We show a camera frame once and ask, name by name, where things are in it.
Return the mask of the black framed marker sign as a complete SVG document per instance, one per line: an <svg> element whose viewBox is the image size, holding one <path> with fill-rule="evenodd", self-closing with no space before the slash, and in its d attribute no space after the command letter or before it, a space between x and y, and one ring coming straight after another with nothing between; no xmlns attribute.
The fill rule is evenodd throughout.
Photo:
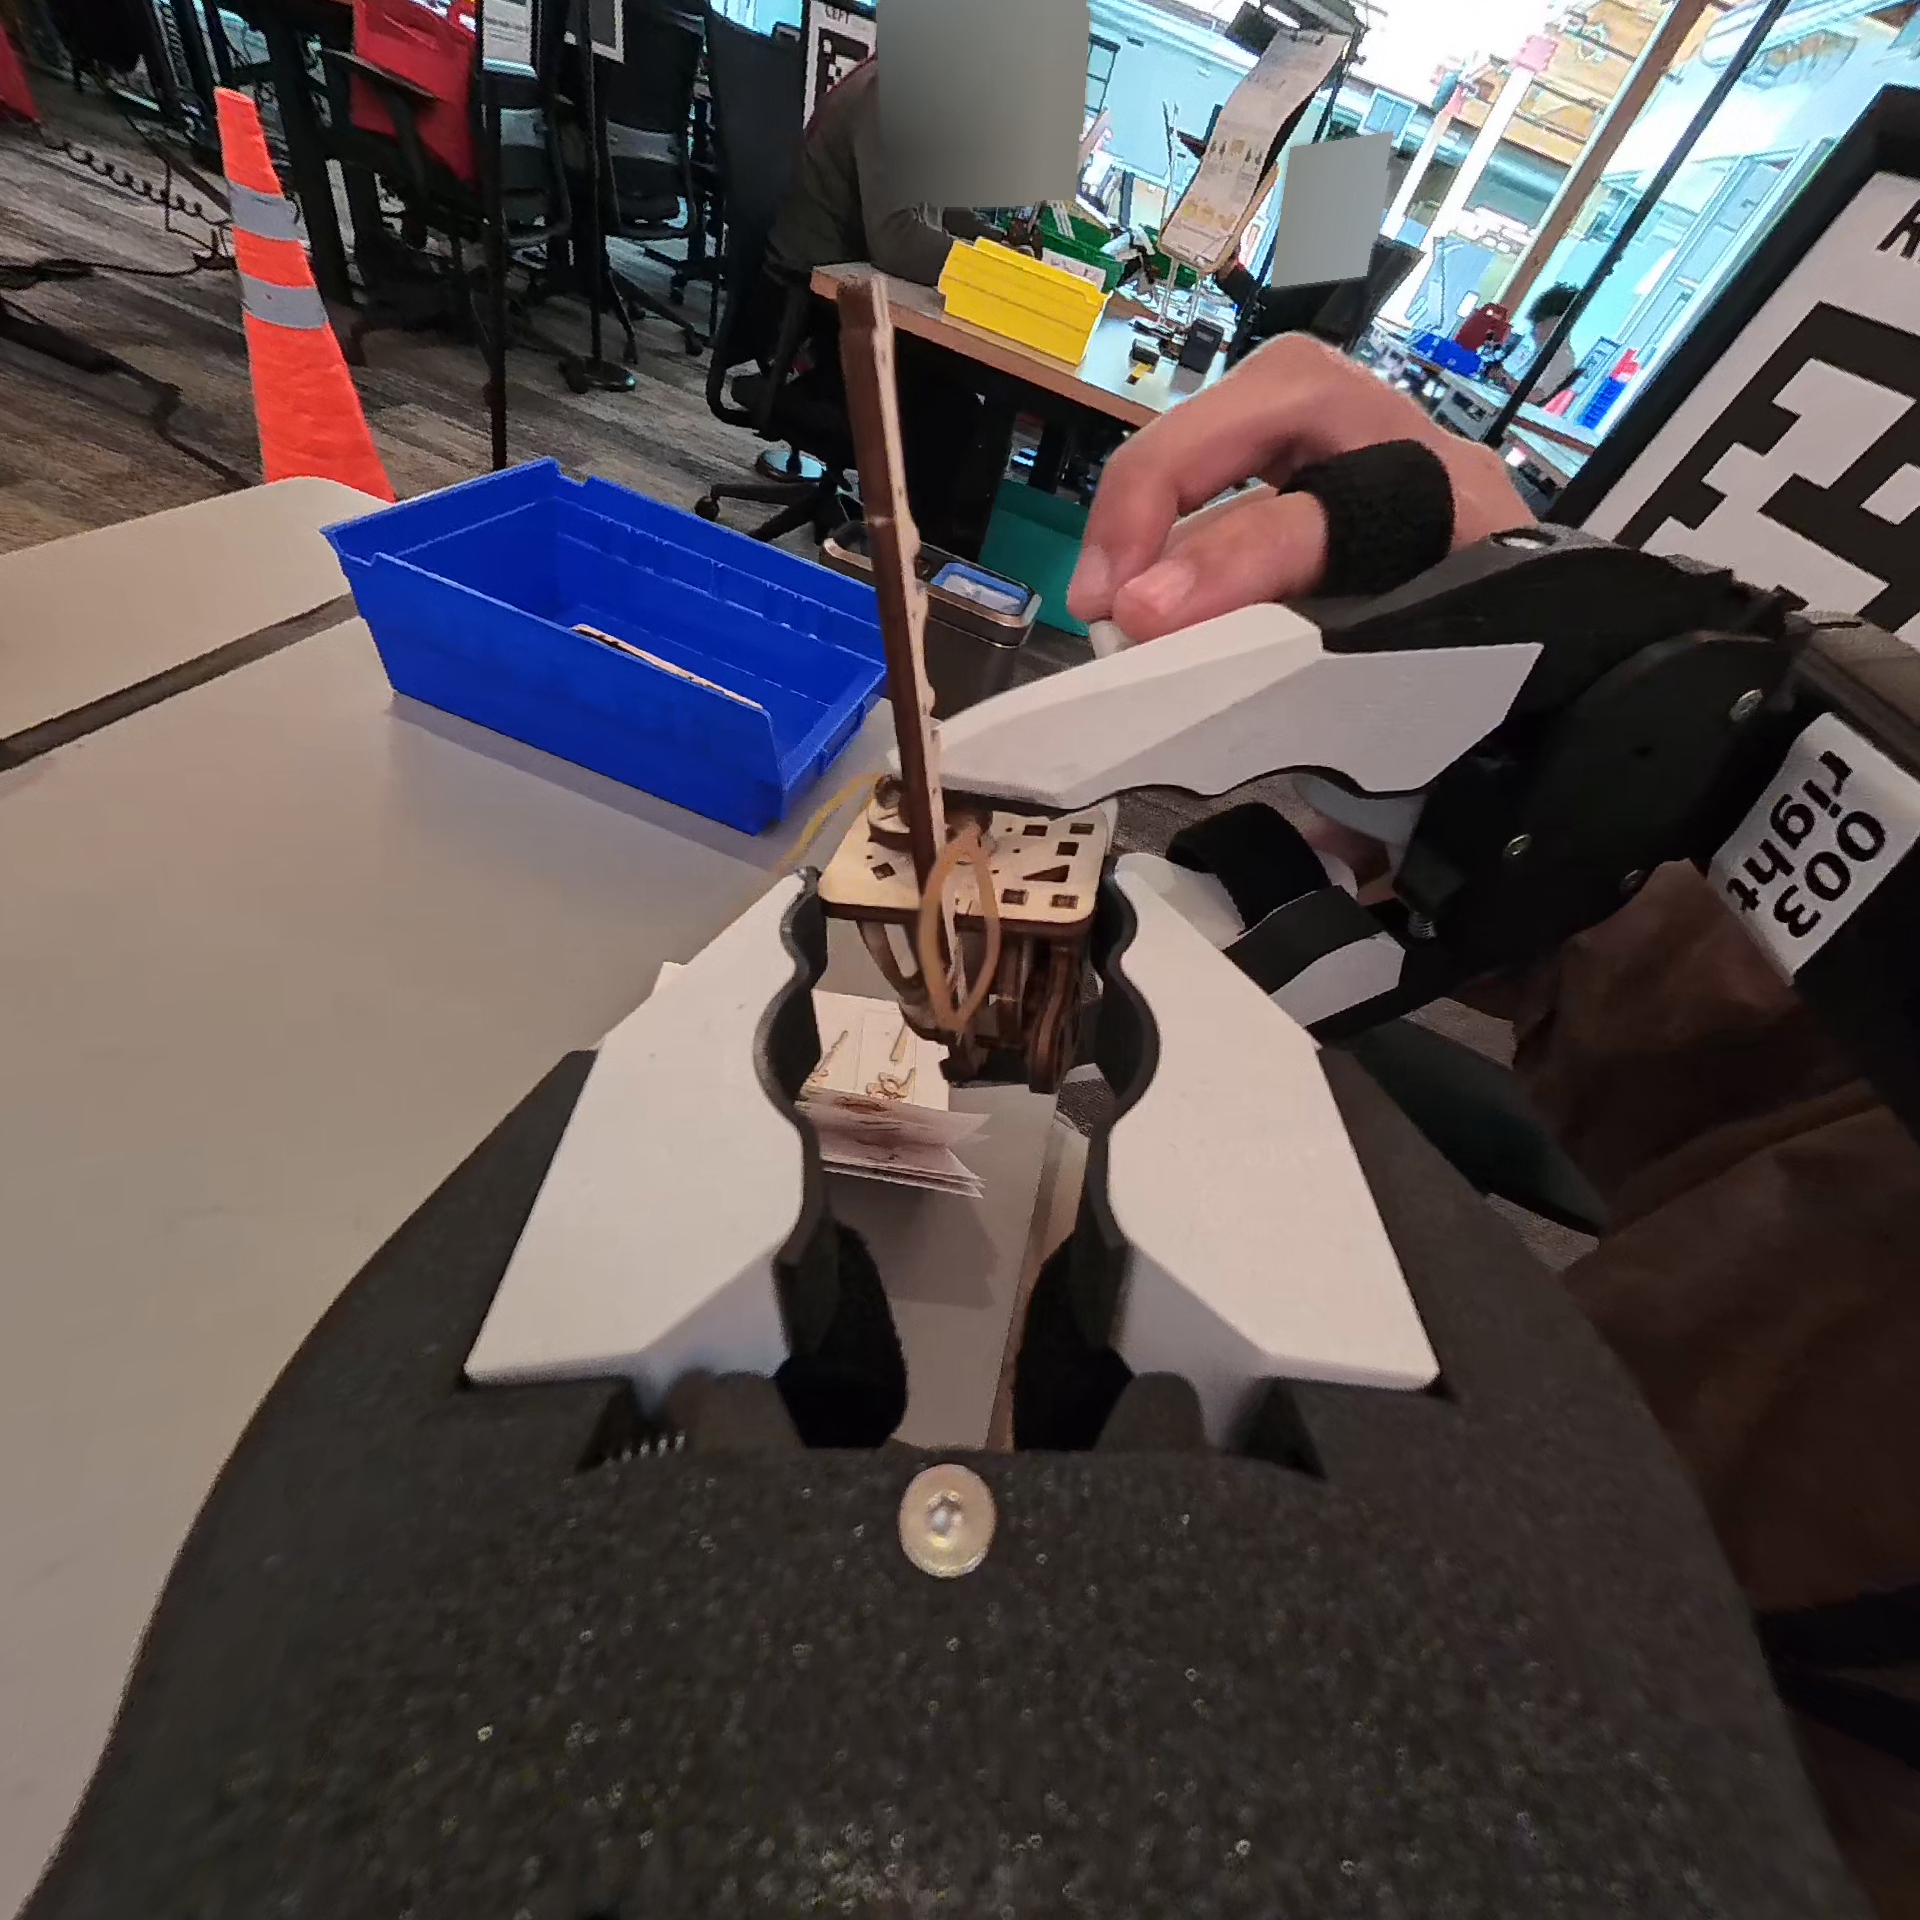
<svg viewBox="0 0 1920 1920"><path fill-rule="evenodd" d="M1883 87L1552 512L1918 635L1918 94Z"/></svg>

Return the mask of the person's right hand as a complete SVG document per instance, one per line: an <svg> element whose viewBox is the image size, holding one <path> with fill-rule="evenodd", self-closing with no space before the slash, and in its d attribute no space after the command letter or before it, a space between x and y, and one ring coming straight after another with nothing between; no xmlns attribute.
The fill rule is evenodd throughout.
<svg viewBox="0 0 1920 1920"><path fill-rule="evenodd" d="M1111 455L1067 590L1072 617L1154 640L1237 608L1317 597L1328 507L1296 478L1394 441L1426 446L1447 469L1454 546L1529 521L1495 450L1435 425L1349 354L1289 334Z"/></svg>

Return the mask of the yellow plastic bin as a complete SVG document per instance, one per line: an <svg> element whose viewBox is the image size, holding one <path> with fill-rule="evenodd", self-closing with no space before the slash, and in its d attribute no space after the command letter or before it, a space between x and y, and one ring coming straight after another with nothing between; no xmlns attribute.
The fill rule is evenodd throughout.
<svg viewBox="0 0 1920 1920"><path fill-rule="evenodd" d="M937 290L951 322L1077 368L1106 311L1095 281L990 238L953 240Z"/></svg>

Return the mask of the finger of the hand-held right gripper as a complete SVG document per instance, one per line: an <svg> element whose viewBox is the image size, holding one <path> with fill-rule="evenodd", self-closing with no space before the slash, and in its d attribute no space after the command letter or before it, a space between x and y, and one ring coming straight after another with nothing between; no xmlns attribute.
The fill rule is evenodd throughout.
<svg viewBox="0 0 1920 1920"><path fill-rule="evenodd" d="M1392 891L1385 811L1221 809L1168 843L1170 907L1317 1038L1353 1038L1442 994L1440 960Z"/></svg>
<svg viewBox="0 0 1920 1920"><path fill-rule="evenodd" d="M951 793L1038 809L1150 786L1216 798L1287 773L1417 793L1502 725L1541 654L1337 651L1301 613L1241 608L960 711L935 761Z"/></svg>

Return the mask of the cut-out wooden sheet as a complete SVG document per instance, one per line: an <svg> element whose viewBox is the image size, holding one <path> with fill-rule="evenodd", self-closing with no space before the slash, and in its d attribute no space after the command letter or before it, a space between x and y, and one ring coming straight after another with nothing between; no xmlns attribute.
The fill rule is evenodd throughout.
<svg viewBox="0 0 1920 1920"><path fill-rule="evenodd" d="M711 695L720 697L722 702L729 702L731 706L743 706L743 709L750 709L750 711L757 711L757 713L766 713L766 709L757 699L752 699L750 695L738 693L738 690L734 690L734 688L729 688L729 686L725 686L715 679L709 679L706 674L699 674L699 672L695 672L695 670L690 670L681 663L672 663L670 658L665 658L661 654L654 654L645 647L638 647L631 640L617 638L617 635L613 635L613 633L608 633L608 631L603 631L603 629L599 629L590 622L576 622L571 626L571 631L587 638L587 640L594 640L597 645L610 649L613 654L640 661L642 665L649 665L656 672L661 672L661 674L665 674L674 681L683 681L683 683L695 686L704 693L711 693Z"/></svg>

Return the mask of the wooden model assembly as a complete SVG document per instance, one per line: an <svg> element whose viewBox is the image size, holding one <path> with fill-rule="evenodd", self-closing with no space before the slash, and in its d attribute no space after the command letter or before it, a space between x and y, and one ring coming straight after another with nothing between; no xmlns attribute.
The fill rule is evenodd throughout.
<svg viewBox="0 0 1920 1920"><path fill-rule="evenodd" d="M1001 960L985 1013L965 1038L930 1038L910 1026L949 1047L946 1077L958 1086L1026 1086L1054 1095L1081 1054L1086 1010L1097 994L1090 953L1097 889L1113 848L1111 814L1093 807L1049 818L981 798L946 807L983 821Z"/></svg>

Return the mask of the orange traffic cone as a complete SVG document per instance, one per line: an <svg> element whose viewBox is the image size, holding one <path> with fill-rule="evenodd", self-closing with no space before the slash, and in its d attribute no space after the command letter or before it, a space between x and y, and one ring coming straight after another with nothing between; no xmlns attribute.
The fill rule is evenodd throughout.
<svg viewBox="0 0 1920 1920"><path fill-rule="evenodd" d="M320 478L393 503L313 274L297 203L281 192L256 103L233 87L217 87L213 103L263 478L270 485Z"/></svg>

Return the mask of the tan clipboard stand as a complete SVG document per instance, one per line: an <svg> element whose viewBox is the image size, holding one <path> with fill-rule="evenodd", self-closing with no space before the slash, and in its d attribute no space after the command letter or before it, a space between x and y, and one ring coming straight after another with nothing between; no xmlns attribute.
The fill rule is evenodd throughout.
<svg viewBox="0 0 1920 1920"><path fill-rule="evenodd" d="M1275 153L1337 62L1353 30L1278 30L1221 107L1202 158L1159 229L1159 251L1200 274L1237 258L1239 240L1275 181Z"/></svg>

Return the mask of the green storage box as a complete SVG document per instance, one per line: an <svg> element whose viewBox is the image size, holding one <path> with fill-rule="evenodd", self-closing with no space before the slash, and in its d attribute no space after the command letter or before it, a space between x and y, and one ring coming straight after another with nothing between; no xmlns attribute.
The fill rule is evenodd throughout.
<svg viewBox="0 0 1920 1920"><path fill-rule="evenodd" d="M1040 597L1038 622L1083 638L1088 624L1067 610L1067 587L1081 558L1088 507L1026 480L1001 480L978 562Z"/></svg>

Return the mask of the red office chair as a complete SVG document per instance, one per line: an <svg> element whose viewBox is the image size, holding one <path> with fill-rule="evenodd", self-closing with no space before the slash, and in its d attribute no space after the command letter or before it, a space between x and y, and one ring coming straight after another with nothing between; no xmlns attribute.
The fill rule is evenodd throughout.
<svg viewBox="0 0 1920 1920"><path fill-rule="evenodd" d="M354 2L352 57L400 87L423 155L462 185L473 160L475 2Z"/></svg>

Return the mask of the tan rubber band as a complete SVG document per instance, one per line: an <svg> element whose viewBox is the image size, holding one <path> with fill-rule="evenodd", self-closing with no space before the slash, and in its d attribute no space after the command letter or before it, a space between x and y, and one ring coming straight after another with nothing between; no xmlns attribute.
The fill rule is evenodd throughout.
<svg viewBox="0 0 1920 1920"><path fill-rule="evenodd" d="M1001 912L978 816L896 775L850 775L786 846L830 919L857 923L907 1022L960 1040L1001 965Z"/></svg>

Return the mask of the instruction booklet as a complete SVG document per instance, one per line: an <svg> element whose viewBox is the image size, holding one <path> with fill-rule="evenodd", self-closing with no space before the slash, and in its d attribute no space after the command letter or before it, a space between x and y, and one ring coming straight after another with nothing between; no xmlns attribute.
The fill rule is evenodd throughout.
<svg viewBox="0 0 1920 1920"><path fill-rule="evenodd" d="M823 1166L967 1200L985 1184L960 1157L985 1129L953 1109L949 1047L926 1040L889 999L814 990L821 1058L798 1106L816 1134Z"/></svg>

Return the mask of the person's brown sweater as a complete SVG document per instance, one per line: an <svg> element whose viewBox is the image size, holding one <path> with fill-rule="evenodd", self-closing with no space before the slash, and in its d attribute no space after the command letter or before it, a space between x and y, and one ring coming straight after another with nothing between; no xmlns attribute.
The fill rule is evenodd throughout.
<svg viewBox="0 0 1920 1920"><path fill-rule="evenodd" d="M1509 997L1607 1207L1566 1285L1762 1616L1915 1586L1918 1157L1687 862Z"/></svg>

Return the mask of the black office chair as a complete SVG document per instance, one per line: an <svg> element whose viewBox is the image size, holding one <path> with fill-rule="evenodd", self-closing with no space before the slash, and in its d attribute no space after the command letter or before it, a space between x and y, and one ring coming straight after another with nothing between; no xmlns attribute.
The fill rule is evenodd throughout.
<svg viewBox="0 0 1920 1920"><path fill-rule="evenodd" d="M818 304L805 279L770 261L770 238L802 149L802 53L704 9L715 176L725 213L722 297L709 347L706 405L725 425L784 443L823 469L814 480L718 482L695 512L727 501L775 505L752 530L779 542L807 528L821 544L853 510L855 446L841 391L807 359Z"/></svg>

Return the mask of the notched wooden stick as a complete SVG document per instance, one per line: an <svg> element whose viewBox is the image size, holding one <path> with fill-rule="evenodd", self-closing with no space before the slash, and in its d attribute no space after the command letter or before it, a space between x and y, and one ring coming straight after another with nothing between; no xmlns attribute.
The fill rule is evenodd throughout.
<svg viewBox="0 0 1920 1920"><path fill-rule="evenodd" d="M923 656L926 590L917 574L919 528L905 491L896 331L880 277L843 279L834 302L887 697L896 722L898 809L919 882L914 930L919 981L935 1029L960 1038L969 1029L969 981L946 887L962 855L953 850L946 827L939 736Z"/></svg>

